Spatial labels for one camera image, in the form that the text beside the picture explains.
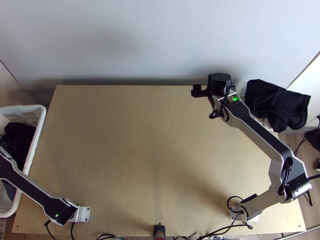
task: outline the black cable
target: black cable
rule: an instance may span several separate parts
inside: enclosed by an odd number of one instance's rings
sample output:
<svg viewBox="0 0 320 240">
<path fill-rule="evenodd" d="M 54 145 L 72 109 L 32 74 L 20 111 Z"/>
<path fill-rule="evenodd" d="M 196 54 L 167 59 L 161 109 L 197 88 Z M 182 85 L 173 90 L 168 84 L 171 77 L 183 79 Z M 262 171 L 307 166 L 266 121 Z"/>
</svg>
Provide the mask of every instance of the black cable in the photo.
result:
<svg viewBox="0 0 320 240">
<path fill-rule="evenodd" d="M 248 227 L 250 230 L 253 229 L 253 227 L 252 227 L 251 225 L 247 224 L 247 223 L 239 224 L 239 225 L 234 225 L 234 222 L 237 220 L 237 218 L 238 218 L 241 214 L 242 214 L 242 213 L 239 213 L 239 214 L 236 216 L 236 218 L 232 221 L 232 224 L 231 224 L 230 226 L 227 226 L 227 227 L 224 227 L 224 228 L 220 228 L 220 229 L 218 229 L 218 230 L 216 230 L 216 231 L 214 231 L 214 232 L 211 232 L 211 233 L 209 233 L 209 234 L 207 234 L 207 235 L 201 236 L 201 237 L 198 238 L 198 240 L 202 240 L 202 239 L 207 238 L 207 237 L 210 237 L 210 236 L 224 235 L 224 234 L 226 234 L 231 228 L 234 228 L 234 227 L 246 226 L 246 227 Z"/>
<path fill-rule="evenodd" d="M 320 178 L 320 174 L 311 176 L 311 177 L 308 178 L 308 180 L 314 180 L 314 179 L 316 179 L 316 178 Z"/>
<path fill-rule="evenodd" d="M 229 90 L 230 90 L 230 86 L 226 86 L 226 95 L 224 96 L 223 102 L 222 102 L 222 104 L 220 105 L 220 108 L 219 108 L 219 115 L 222 116 L 222 117 L 223 117 L 222 109 L 224 108 L 224 105 L 226 104 Z"/>
<path fill-rule="evenodd" d="M 125 238 L 117 237 L 116 235 L 113 235 L 113 234 L 110 234 L 110 233 L 101 234 L 100 236 L 98 236 L 98 238 L 96 240 L 104 240 L 104 239 L 109 239 L 109 238 L 126 240 Z"/>
<path fill-rule="evenodd" d="M 47 228 L 48 234 L 50 235 L 50 237 L 52 237 L 53 240 L 57 240 L 50 232 L 49 228 L 48 228 L 48 224 L 51 223 L 51 220 L 46 221 L 46 223 L 44 224 L 45 227 Z"/>
<path fill-rule="evenodd" d="M 116 236 L 113 235 L 113 234 L 104 233 L 104 234 L 101 234 L 100 236 L 98 236 L 97 240 L 103 240 L 103 239 L 108 239 L 108 238 L 116 238 Z"/>
<path fill-rule="evenodd" d="M 296 150 L 293 152 L 293 154 L 294 154 L 295 156 L 297 156 L 297 153 L 298 153 L 298 150 L 299 150 L 299 147 L 301 146 L 301 144 L 303 144 L 306 140 L 307 140 L 306 137 L 304 137 L 304 138 L 301 140 L 301 142 L 298 144 Z"/>
<path fill-rule="evenodd" d="M 70 235 L 71 235 L 72 240 L 74 240 L 74 237 L 73 237 L 72 231 L 73 231 L 73 228 L 74 228 L 74 225 L 75 225 L 75 224 L 76 224 L 75 222 L 73 222 L 73 223 L 71 224 L 71 231 L 70 231 Z"/>
<path fill-rule="evenodd" d="M 315 130 L 319 129 L 319 127 L 320 127 L 320 115 L 318 115 L 317 118 L 318 118 L 318 120 L 319 120 L 319 124 L 318 124 L 318 127 L 317 127 Z M 298 154 L 298 149 L 299 149 L 299 147 L 301 146 L 301 144 L 303 144 L 306 140 L 307 140 L 306 137 L 304 137 L 304 138 L 301 140 L 301 142 L 298 144 L 296 150 L 293 152 L 293 154 L 294 154 L 295 156 L 297 156 L 297 154 Z"/>
<path fill-rule="evenodd" d="M 234 213 L 243 213 L 243 211 L 234 211 L 234 210 L 232 210 L 232 209 L 230 208 L 229 202 L 230 202 L 230 200 L 233 199 L 233 198 L 240 198 L 240 199 L 243 201 L 243 199 L 242 199 L 241 197 L 238 197 L 238 196 L 231 196 L 231 197 L 229 197 L 228 200 L 227 200 L 228 209 L 229 209 L 231 212 L 234 212 Z"/>
<path fill-rule="evenodd" d="M 287 181 L 288 181 L 289 171 L 290 171 L 290 165 L 289 165 L 288 160 L 286 160 L 285 164 L 286 164 L 286 166 L 285 166 L 285 168 L 286 168 L 286 173 L 285 173 L 285 175 L 284 175 L 284 180 L 283 180 L 283 182 L 282 182 L 282 184 L 280 185 L 279 190 L 278 190 L 278 194 L 279 194 L 280 196 L 283 195 L 284 189 L 285 189 L 286 186 L 287 186 Z"/>
</svg>

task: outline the power cord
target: power cord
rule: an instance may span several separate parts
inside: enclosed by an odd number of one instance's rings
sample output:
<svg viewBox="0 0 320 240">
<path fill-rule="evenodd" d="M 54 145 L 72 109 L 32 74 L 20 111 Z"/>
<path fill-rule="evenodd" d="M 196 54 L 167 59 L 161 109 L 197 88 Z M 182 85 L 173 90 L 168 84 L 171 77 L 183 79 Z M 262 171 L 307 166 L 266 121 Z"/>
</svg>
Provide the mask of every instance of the power cord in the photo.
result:
<svg viewBox="0 0 320 240">
<path fill-rule="evenodd" d="M 235 219 L 232 221 L 231 225 L 230 225 L 230 226 L 226 226 L 226 227 L 224 227 L 224 228 L 220 228 L 220 229 L 218 229 L 218 230 L 216 230 L 216 231 L 214 231 L 214 232 L 211 232 L 211 233 L 209 233 L 209 234 L 207 234 L 207 235 L 200 236 L 200 237 L 198 238 L 198 240 L 202 240 L 202 239 L 204 239 L 204 238 L 211 237 L 211 236 L 217 236 L 217 235 L 226 234 L 231 228 L 234 228 L 234 227 L 246 226 L 246 227 L 249 228 L 250 230 L 253 229 L 253 227 L 252 227 L 251 225 L 247 224 L 246 222 L 245 222 L 244 224 L 234 225 L 234 223 L 235 223 L 235 221 L 238 219 L 238 217 L 239 217 L 241 214 L 243 214 L 243 211 L 234 211 L 234 210 L 232 210 L 232 208 L 231 208 L 230 205 L 229 205 L 229 202 L 230 202 L 230 200 L 233 199 L 233 198 L 239 198 L 239 199 L 243 200 L 243 199 L 242 199 L 241 197 L 239 197 L 239 196 L 231 196 L 231 197 L 229 197 L 228 200 L 227 200 L 228 209 L 229 209 L 231 212 L 238 213 L 238 215 L 237 215 L 237 216 L 235 217 Z"/>
<path fill-rule="evenodd" d="M 126 240 L 125 238 L 121 238 L 121 237 L 118 237 L 118 236 L 110 234 L 110 233 L 101 234 L 100 236 L 98 236 L 98 238 L 96 240 L 104 240 L 104 239 L 109 239 L 109 238 L 114 238 L 115 240 Z"/>
<path fill-rule="evenodd" d="M 214 231 L 214 232 L 211 232 L 211 233 L 209 233 L 209 234 L 207 234 L 207 235 L 201 236 L 201 237 L 198 238 L 198 240 L 202 240 L 202 239 L 204 239 L 204 238 L 211 237 L 211 236 L 217 236 L 217 235 L 226 234 L 231 228 L 234 228 L 234 227 L 246 226 L 246 227 L 249 228 L 250 230 L 253 229 L 253 227 L 252 227 L 251 225 L 247 224 L 247 223 L 234 225 L 234 222 L 238 219 L 238 217 L 239 217 L 241 214 L 242 214 L 242 213 L 239 213 L 239 214 L 235 217 L 235 219 L 232 221 L 232 224 L 231 224 L 230 226 L 226 226 L 226 227 L 224 227 L 224 228 L 220 228 L 220 229 L 218 229 L 218 230 L 216 230 L 216 231 Z"/>
<path fill-rule="evenodd" d="M 57 240 L 57 239 L 51 234 L 51 232 L 50 232 L 50 230 L 49 230 L 49 228 L 48 228 L 49 223 L 51 223 L 51 220 L 50 220 L 50 219 L 49 219 L 48 221 L 46 221 L 46 223 L 44 224 L 44 226 L 46 227 L 47 232 L 48 232 L 48 234 L 50 235 L 50 237 L 51 237 L 53 240 Z M 74 228 L 74 225 L 75 225 L 75 224 L 76 224 L 75 222 L 73 222 L 73 223 L 71 224 L 70 235 L 71 235 L 72 240 L 74 240 L 72 231 L 73 231 L 73 228 Z"/>
<path fill-rule="evenodd" d="M 223 110 L 223 108 L 224 108 L 224 105 L 226 104 L 229 91 L 230 91 L 230 86 L 226 86 L 226 95 L 224 96 L 223 102 L 222 102 L 222 104 L 220 105 L 219 112 L 218 112 L 219 115 L 222 116 L 222 117 L 224 117 L 222 110 Z"/>
<path fill-rule="evenodd" d="M 74 228 L 74 225 L 75 225 L 75 224 L 76 224 L 75 222 L 73 222 L 73 223 L 71 224 L 70 235 L 71 235 L 72 240 L 74 240 L 74 237 L 73 237 L 72 231 L 73 231 L 73 228 Z"/>
<path fill-rule="evenodd" d="M 319 127 L 320 127 L 320 115 L 317 116 L 317 119 L 319 120 L 319 124 L 318 124 L 318 127 L 317 127 L 315 130 L 319 129 Z M 301 146 L 301 144 L 303 144 L 306 140 L 307 140 L 307 138 L 304 137 L 304 138 L 301 140 L 301 142 L 298 144 L 296 150 L 293 152 L 293 154 L 294 154 L 295 156 L 297 156 L 298 150 L 299 150 L 299 147 Z"/>
<path fill-rule="evenodd" d="M 47 231 L 48 231 L 48 234 L 50 235 L 50 237 L 53 239 L 53 240 L 57 240 L 50 232 L 49 228 L 48 228 L 48 224 L 51 223 L 51 220 L 49 219 L 48 221 L 46 221 L 46 223 L 44 224 L 45 227 L 47 228 Z"/>
</svg>

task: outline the cable connector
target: cable connector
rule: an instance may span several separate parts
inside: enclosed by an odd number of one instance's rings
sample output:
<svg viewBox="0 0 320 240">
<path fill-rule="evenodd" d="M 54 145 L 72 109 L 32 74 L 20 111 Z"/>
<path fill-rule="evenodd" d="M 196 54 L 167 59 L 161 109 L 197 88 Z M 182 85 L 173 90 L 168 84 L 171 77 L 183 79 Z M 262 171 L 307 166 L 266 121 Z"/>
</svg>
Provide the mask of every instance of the cable connector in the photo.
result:
<svg viewBox="0 0 320 240">
<path fill-rule="evenodd" d="M 209 236 L 204 238 L 203 240 L 222 240 L 222 239 L 223 239 L 223 236 L 220 235 L 220 236 Z"/>
</svg>

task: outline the black cloth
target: black cloth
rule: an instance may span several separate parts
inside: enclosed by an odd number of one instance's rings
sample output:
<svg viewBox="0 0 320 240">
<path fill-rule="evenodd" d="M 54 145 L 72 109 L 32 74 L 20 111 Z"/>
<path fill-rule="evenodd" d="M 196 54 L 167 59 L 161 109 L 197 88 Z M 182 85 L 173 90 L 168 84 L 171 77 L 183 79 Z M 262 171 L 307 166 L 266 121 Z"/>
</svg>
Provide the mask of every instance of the black cloth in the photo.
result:
<svg viewBox="0 0 320 240">
<path fill-rule="evenodd" d="M 311 145 L 320 152 L 320 129 L 312 130 L 304 134 Z"/>
<path fill-rule="evenodd" d="M 18 169 L 22 171 L 36 128 L 23 123 L 10 122 L 4 131 L 6 134 L 0 140 L 0 146 L 12 156 L 12 159 L 17 162 Z M 13 201 L 16 188 L 5 180 L 3 185 L 8 197 Z"/>
<path fill-rule="evenodd" d="M 247 83 L 245 104 L 257 118 L 267 118 L 275 132 L 282 132 L 306 124 L 310 98 L 256 79 Z"/>
</svg>

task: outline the wooden floor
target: wooden floor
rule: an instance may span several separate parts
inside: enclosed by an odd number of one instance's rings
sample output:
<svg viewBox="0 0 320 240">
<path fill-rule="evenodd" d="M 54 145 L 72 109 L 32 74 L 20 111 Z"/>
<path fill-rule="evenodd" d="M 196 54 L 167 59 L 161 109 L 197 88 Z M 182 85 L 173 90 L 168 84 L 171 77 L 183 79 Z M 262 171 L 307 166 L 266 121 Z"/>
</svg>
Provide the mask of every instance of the wooden floor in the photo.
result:
<svg viewBox="0 0 320 240">
<path fill-rule="evenodd" d="M 286 143 L 291 149 L 295 150 L 299 142 L 304 137 L 303 135 L 291 135 L 291 134 L 280 134 L 280 139 Z M 320 153 L 314 149 L 308 141 L 305 141 L 299 148 L 297 157 L 301 159 L 306 166 L 309 176 L 318 174 L 316 170 L 313 169 L 313 164 L 316 158 L 320 158 Z M 312 190 L 310 191 L 313 207 L 309 205 L 308 199 L 305 196 L 299 198 L 299 203 L 301 206 L 302 214 L 306 227 L 310 228 L 315 225 L 320 224 L 320 178 L 312 181 Z M 47 235 L 35 235 L 35 234 L 13 234 L 11 233 L 11 228 L 13 225 L 13 218 L 9 218 L 6 227 L 6 233 L 4 240 L 52 240 L 50 236 Z M 272 240 L 280 238 L 281 234 L 260 234 L 260 235 L 241 235 L 241 236 L 225 236 L 225 238 L 242 238 L 244 240 Z M 57 236 L 58 240 L 70 240 L 71 237 L 67 236 Z M 318 240 L 320 239 L 320 229 L 305 233 L 303 235 L 291 238 L 292 240 Z"/>
</svg>

